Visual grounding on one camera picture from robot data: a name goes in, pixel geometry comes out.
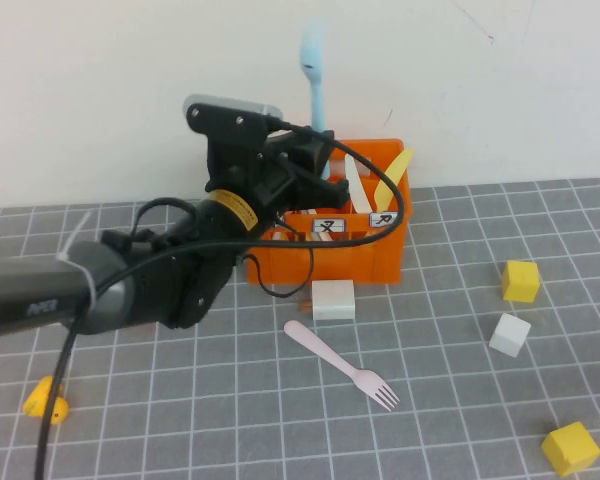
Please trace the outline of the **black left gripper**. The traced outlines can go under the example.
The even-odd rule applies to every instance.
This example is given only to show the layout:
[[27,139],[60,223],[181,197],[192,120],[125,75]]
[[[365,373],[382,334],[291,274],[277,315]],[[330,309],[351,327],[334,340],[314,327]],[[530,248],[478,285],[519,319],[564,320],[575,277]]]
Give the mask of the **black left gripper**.
[[329,142],[297,133],[256,139],[208,134],[206,138],[207,193],[225,190],[255,210],[271,211],[339,209],[349,201],[346,179],[333,183],[315,176],[331,174],[334,147]]

